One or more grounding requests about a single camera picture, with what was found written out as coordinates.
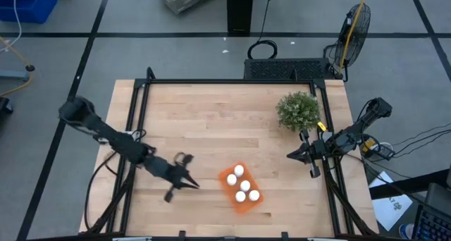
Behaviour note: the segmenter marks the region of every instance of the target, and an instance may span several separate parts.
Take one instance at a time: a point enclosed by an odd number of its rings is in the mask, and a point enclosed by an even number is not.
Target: wooden table
[[[133,80],[118,80],[106,122],[124,130]],[[352,124],[341,81],[326,81],[330,112],[336,131]],[[127,235],[280,237],[332,237],[326,184],[323,175],[312,179],[309,166],[287,159],[300,145],[297,133],[278,126],[275,106],[289,92],[308,92],[308,85],[151,85],[143,139],[172,162],[177,152],[194,155],[188,166],[200,190],[177,190],[169,204],[163,196],[170,184],[137,170]],[[322,105],[319,90],[320,106]],[[137,123],[138,110],[135,112]],[[310,133],[311,141],[317,138]],[[101,146],[96,167],[111,151]],[[237,215],[223,194],[217,175],[244,161],[265,196],[263,204],[244,216]],[[118,157],[109,165],[116,169]],[[362,163],[342,160],[347,194],[368,226],[377,231],[373,205]],[[111,200],[115,176],[105,168],[93,182],[89,222],[93,224]],[[341,230],[346,231],[337,201]],[[118,207],[118,230],[123,207]]]

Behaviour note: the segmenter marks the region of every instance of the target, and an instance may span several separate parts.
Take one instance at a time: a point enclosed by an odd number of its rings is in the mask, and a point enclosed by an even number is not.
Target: green plant
[[[279,125],[291,131],[315,128],[320,121],[316,97],[306,92],[289,93],[276,106]]]

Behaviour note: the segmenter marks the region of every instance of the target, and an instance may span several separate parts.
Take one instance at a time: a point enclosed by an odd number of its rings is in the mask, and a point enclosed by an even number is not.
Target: fan
[[[345,69],[346,78],[343,80],[347,82],[347,67],[351,66],[357,59],[362,47],[365,43],[366,35],[368,34],[369,22],[371,19],[371,11],[365,4],[357,4],[346,14],[345,22],[340,31],[340,36],[335,44],[326,46],[323,50],[323,57],[326,57],[327,50],[330,49],[328,57],[333,59],[333,62],[328,64],[329,71],[336,79],[343,79],[341,69]],[[332,50],[335,48],[335,56],[330,56]]]

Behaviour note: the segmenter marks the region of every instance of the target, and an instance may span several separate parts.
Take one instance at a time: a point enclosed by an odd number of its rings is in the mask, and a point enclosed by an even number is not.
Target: white paper
[[[379,174],[379,178],[382,178],[389,183],[393,182],[385,171]],[[369,187],[371,188],[384,184],[385,183],[382,180],[375,178]],[[406,195],[373,200],[376,219],[387,231],[390,231],[410,205],[412,205],[412,201]]]

